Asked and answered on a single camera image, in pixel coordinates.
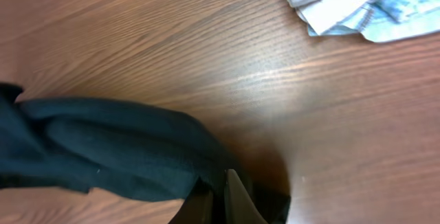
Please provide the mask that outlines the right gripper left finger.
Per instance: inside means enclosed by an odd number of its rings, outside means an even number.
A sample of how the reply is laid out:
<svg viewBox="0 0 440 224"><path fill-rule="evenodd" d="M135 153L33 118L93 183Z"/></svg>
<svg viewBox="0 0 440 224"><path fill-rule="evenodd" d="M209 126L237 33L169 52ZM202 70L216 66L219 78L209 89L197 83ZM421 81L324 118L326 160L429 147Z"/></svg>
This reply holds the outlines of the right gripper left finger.
<svg viewBox="0 0 440 224"><path fill-rule="evenodd" d="M214 194L198 180L183 205L168 224L211 224Z"/></svg>

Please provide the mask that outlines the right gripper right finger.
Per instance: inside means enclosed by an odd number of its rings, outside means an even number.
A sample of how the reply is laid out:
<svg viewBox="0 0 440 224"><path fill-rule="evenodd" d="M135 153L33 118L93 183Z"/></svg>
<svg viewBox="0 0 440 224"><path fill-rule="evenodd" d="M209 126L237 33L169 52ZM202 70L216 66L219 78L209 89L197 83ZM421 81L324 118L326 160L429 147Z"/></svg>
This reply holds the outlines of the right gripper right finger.
<svg viewBox="0 0 440 224"><path fill-rule="evenodd" d="M237 172L229 169L226 179L224 190L226 223L267 224L252 202Z"/></svg>

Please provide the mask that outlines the black t-shirt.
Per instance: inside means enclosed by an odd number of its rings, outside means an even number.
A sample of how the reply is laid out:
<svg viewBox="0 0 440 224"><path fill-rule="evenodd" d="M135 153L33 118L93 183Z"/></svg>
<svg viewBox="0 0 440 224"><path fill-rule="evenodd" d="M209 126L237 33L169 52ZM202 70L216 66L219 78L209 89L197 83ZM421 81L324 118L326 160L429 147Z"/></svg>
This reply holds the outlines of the black t-shirt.
<svg viewBox="0 0 440 224"><path fill-rule="evenodd" d="M102 188L139 201L185 201L201 180L214 194L211 223L226 223L233 169L267 223L287 221L290 196L253 181L190 115L102 98L18 101L21 92L1 85L2 188Z"/></svg>

